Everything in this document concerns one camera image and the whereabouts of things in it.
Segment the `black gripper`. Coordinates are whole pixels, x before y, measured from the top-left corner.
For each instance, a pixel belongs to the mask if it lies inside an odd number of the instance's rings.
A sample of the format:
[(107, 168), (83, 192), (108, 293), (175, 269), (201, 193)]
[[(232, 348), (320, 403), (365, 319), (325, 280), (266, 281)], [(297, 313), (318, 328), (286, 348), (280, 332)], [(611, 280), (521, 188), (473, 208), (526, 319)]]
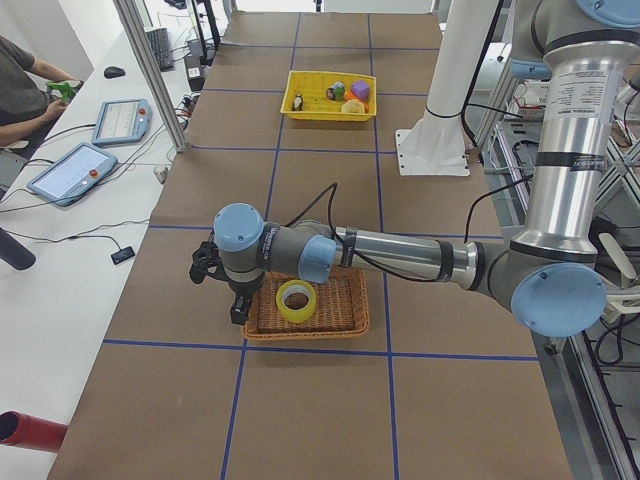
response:
[(235, 294), (230, 307), (231, 322), (235, 325), (245, 325), (251, 310), (251, 297), (262, 287), (264, 277), (257, 277), (248, 282), (227, 279), (226, 283)]

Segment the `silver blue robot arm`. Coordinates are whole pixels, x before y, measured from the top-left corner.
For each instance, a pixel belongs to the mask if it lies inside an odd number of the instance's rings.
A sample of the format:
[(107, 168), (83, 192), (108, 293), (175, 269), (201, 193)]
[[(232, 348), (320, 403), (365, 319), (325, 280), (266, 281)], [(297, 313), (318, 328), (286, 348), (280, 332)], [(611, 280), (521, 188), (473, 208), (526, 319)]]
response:
[(456, 283), (493, 298), (548, 337), (585, 330), (606, 306), (588, 234), (619, 80), (638, 54), (635, 1), (517, 3), (513, 67), (545, 65), (550, 90), (525, 224), (507, 246), (412, 240), (301, 217), (280, 225), (235, 203), (216, 215), (193, 257), (191, 279), (227, 283), (235, 293), (230, 313), (236, 324), (247, 320), (269, 272), (323, 283), (333, 266), (355, 266), (414, 282)]

